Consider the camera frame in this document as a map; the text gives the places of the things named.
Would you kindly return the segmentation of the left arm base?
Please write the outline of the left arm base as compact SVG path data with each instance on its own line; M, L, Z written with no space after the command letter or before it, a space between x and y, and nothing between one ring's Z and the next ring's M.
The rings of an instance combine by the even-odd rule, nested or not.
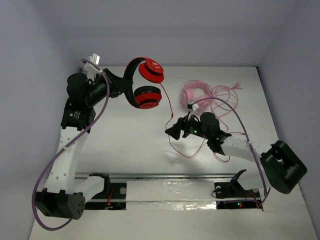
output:
M87 178L77 178L75 193L85 197L85 210L125 210L127 183L113 181L108 174L92 173Z

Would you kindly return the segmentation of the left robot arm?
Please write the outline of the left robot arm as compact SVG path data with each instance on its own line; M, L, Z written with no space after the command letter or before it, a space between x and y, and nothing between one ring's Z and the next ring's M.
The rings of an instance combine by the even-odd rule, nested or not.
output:
M100 118L94 106L103 99L116 98L132 86L132 81L118 77L107 68L94 79L77 72L67 78L68 99L61 121L57 156L49 164L50 174L33 204L46 217L78 220L86 203L96 196L112 194L108 174L92 173L82 183L75 175L82 148L93 124Z

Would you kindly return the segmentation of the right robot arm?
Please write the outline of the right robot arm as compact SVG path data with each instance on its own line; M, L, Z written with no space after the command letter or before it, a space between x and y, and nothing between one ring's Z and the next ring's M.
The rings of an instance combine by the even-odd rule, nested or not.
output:
M202 113L199 118L186 115L165 130L175 140L194 135L205 139L213 153L227 157L237 157L253 162L257 172L240 170L238 180L231 183L231 192L238 197L249 189L275 189L282 194L289 194L308 172L305 164L289 145L281 140L275 143L253 143L241 139L220 128L220 122L211 112Z

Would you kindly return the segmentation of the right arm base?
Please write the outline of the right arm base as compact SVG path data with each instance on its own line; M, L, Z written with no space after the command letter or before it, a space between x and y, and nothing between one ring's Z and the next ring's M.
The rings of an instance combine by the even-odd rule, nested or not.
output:
M261 195L253 189L245 190L238 179L246 170L240 170L230 181L215 182L211 196L217 200L218 210L263 209Z

